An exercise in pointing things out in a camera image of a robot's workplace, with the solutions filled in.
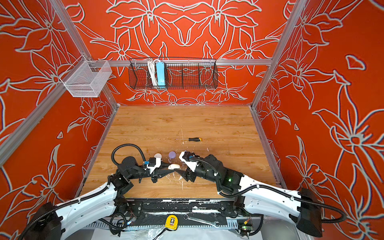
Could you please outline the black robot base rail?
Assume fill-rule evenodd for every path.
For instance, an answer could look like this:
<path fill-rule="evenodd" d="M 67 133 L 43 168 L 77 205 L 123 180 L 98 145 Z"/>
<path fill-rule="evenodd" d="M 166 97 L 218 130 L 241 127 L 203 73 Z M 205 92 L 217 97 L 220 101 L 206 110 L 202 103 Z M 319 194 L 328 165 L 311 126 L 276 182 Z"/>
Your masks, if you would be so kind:
<path fill-rule="evenodd" d="M 185 214 L 210 222 L 218 221 L 219 228 L 184 220 Z M 261 219 L 260 214 L 246 213 L 231 199 L 129 199 L 124 215 L 128 226 L 138 229 L 164 226 L 169 215 L 178 217 L 179 227 L 229 230 L 243 226 L 255 228 Z"/>

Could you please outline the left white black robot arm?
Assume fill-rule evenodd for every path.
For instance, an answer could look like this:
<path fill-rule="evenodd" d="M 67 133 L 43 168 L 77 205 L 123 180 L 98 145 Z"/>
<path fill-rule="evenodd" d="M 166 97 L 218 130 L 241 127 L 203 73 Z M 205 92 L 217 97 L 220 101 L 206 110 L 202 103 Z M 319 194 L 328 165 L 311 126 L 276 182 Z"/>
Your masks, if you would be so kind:
<path fill-rule="evenodd" d="M 116 147 L 111 153 L 112 162 L 117 166 L 115 174 L 108 176 L 107 182 L 76 199 L 53 205 L 44 204 L 19 236 L 20 240 L 65 240 L 85 226 L 112 215 L 121 215 L 128 209 L 125 194 L 133 187 L 132 180 L 158 179 L 180 169 L 178 164 L 163 163 L 161 158 L 146 159 L 137 145 L 143 165 L 138 165 L 132 156 L 121 163 L 115 160 L 115 153 L 128 144 Z"/>

